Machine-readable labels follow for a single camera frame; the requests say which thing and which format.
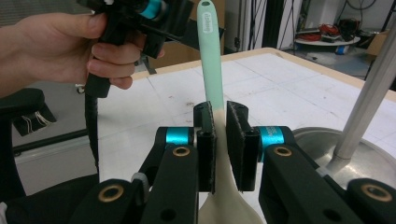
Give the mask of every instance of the metal base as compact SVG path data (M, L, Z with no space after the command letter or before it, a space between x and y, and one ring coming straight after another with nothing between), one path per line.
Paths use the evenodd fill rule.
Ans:
M342 132L326 128L302 128L293 131L297 144L320 167L328 165ZM356 178L372 178L396 189L396 160L374 144L361 140L350 163L329 175L343 188Z

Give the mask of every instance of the black fabric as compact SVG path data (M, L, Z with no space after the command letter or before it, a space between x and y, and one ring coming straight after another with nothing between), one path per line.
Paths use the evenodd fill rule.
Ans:
M73 179L34 195L6 202L8 224L68 223L76 207L99 183L99 175Z

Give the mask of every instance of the human hand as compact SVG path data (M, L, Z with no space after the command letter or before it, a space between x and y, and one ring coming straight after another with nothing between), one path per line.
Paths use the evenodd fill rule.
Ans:
M132 85L134 62L146 40L134 32L121 46L96 43L106 28L105 14L43 14L26 18L15 28L23 66L33 79L85 84L90 72L108 77L122 89Z

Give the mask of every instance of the chair armrest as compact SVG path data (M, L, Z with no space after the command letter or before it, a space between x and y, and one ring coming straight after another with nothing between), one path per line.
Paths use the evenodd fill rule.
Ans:
M0 99L0 120L35 113L42 106L44 106L43 91L26 88Z

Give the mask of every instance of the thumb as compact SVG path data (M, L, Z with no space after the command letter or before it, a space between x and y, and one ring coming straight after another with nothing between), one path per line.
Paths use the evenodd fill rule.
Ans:
M52 24L65 35L94 39L99 38L106 29L106 14L60 14Z

